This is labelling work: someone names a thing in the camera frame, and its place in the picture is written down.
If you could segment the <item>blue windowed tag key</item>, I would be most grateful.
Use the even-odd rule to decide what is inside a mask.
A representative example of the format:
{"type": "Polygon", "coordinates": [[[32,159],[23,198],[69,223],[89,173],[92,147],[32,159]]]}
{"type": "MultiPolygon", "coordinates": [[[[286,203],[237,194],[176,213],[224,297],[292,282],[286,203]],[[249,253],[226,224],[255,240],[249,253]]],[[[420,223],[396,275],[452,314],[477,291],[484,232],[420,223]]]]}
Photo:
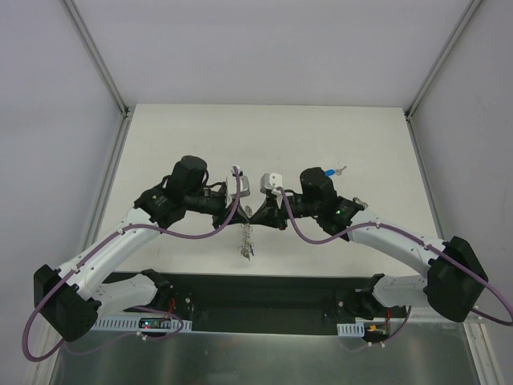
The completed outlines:
{"type": "Polygon", "coordinates": [[[369,207],[369,205],[362,201],[360,198],[358,197],[354,197],[353,198],[353,202],[356,203],[357,205],[360,205],[361,207],[363,207],[364,209],[367,209],[369,207]]]}

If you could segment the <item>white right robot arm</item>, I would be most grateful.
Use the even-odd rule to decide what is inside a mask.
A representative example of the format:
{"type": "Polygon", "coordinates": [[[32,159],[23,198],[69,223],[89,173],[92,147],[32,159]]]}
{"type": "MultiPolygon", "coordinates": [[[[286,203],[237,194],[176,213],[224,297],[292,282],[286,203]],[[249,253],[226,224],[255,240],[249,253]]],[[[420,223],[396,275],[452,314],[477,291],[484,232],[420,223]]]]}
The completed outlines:
{"type": "Polygon", "coordinates": [[[415,272],[404,277],[375,274],[343,299],[348,313],[371,320],[388,308],[419,306],[452,322],[466,320],[488,281],[466,240],[409,233],[371,212],[358,198],[338,195],[319,167],[304,170],[300,182],[301,192],[294,192],[283,187],[281,175],[264,174],[260,190],[265,201],[251,216],[251,224],[284,230],[310,217],[330,236],[376,249],[415,272]]]}

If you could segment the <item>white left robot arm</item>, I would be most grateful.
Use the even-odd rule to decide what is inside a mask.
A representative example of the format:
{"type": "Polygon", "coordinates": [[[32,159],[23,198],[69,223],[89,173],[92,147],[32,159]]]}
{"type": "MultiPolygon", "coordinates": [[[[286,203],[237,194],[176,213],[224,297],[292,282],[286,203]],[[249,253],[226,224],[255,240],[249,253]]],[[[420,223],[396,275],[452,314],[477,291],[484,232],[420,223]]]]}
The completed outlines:
{"type": "Polygon", "coordinates": [[[188,212],[209,215],[212,237],[241,223],[240,199],[250,194],[248,177],[234,166],[226,179],[208,185],[208,166],[197,156],[183,156],[172,172],[141,193],[122,220],[77,257],[34,273],[34,308],[66,342],[82,338],[105,315],[139,305],[160,312],[169,303],[169,285],[153,270],[114,284],[105,283],[125,260],[188,212]]]}

